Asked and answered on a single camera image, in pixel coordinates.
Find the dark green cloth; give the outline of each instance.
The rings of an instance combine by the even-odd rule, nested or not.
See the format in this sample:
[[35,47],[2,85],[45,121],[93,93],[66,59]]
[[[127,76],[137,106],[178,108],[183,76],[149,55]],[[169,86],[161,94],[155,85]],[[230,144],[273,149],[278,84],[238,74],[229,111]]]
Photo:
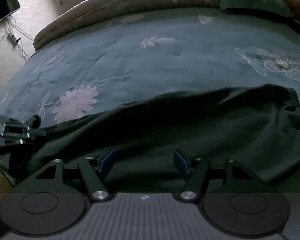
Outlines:
[[177,148],[212,163],[236,159],[286,192],[300,166],[298,97],[274,85],[163,94],[46,131],[48,141],[18,168],[18,179],[53,159],[67,164],[111,148],[118,161],[104,181],[110,192],[179,192]]

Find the round black pad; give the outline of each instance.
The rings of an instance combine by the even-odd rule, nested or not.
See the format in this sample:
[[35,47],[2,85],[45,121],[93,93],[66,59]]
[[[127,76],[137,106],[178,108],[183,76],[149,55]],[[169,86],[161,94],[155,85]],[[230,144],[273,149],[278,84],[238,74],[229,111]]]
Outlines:
[[83,215],[86,204],[76,190],[67,193],[7,193],[0,218],[23,235],[47,235],[64,230]]
[[208,193],[203,210],[217,228],[240,237],[277,232],[290,215],[280,193]]
[[51,193],[39,192],[26,196],[21,201],[22,208],[32,214],[51,212],[58,205],[59,199]]

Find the black metal bracket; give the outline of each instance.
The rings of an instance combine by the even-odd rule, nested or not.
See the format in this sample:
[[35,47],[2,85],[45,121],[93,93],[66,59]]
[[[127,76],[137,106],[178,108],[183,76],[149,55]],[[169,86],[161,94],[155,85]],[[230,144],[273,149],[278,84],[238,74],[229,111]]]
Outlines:
[[273,187],[248,170],[236,160],[224,165],[212,165],[200,157],[190,159],[184,152],[174,152],[174,163],[181,177],[186,181],[178,198],[194,202],[207,193],[210,180],[222,179],[223,186],[213,190],[220,193],[259,192],[278,193]]
[[38,129],[41,123],[39,116],[34,115],[26,122],[0,115],[0,156],[11,153],[9,171],[31,157],[35,150],[35,141],[44,138],[44,129]]
[[49,189],[49,192],[64,192],[68,186],[64,183],[66,179],[80,179],[82,193],[86,193],[92,202],[105,201],[111,196],[102,180],[109,174],[115,163],[115,151],[111,149],[96,157],[85,157],[74,165],[64,165],[60,159],[47,163],[33,175],[25,179],[14,189],[20,190]]

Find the wall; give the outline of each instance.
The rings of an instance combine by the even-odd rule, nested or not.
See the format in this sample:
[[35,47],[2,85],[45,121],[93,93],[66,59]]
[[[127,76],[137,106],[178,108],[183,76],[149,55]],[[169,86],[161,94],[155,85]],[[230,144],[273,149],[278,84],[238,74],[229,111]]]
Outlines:
[[[46,25],[55,20],[81,0],[19,0],[21,9],[13,14],[16,25],[35,37]],[[4,21],[0,22],[0,38],[7,31]],[[24,51],[31,56],[35,53],[33,41],[13,28],[16,38],[22,39]],[[14,47],[6,35],[0,41],[0,93],[15,72],[25,63],[18,47]]]

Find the cable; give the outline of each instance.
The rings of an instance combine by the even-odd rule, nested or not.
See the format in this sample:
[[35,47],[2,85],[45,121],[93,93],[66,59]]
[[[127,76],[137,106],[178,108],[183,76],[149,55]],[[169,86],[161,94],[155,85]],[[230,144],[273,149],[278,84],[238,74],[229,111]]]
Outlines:
[[29,59],[30,57],[29,57],[28,54],[23,50],[23,46],[22,46],[22,43],[21,43],[21,39],[20,39],[20,42],[17,44],[17,46],[18,46],[18,48],[19,48],[19,50],[20,50],[20,52],[21,52],[21,55],[22,55],[23,59],[24,59],[25,61],[27,61],[26,57],[28,57],[28,59]]
[[11,29],[16,25],[16,19],[14,19],[14,25],[2,36],[2,38],[0,39],[0,41],[2,41],[2,39],[7,35],[7,33],[9,32],[9,31],[11,31]]
[[21,29],[19,26],[15,25],[14,26],[21,34],[23,34],[24,36],[26,36],[28,39],[34,41],[34,37],[32,37],[29,33],[26,33],[23,29]]
[[4,21],[4,25],[7,27],[7,29],[10,28],[10,24],[9,24],[8,21]]

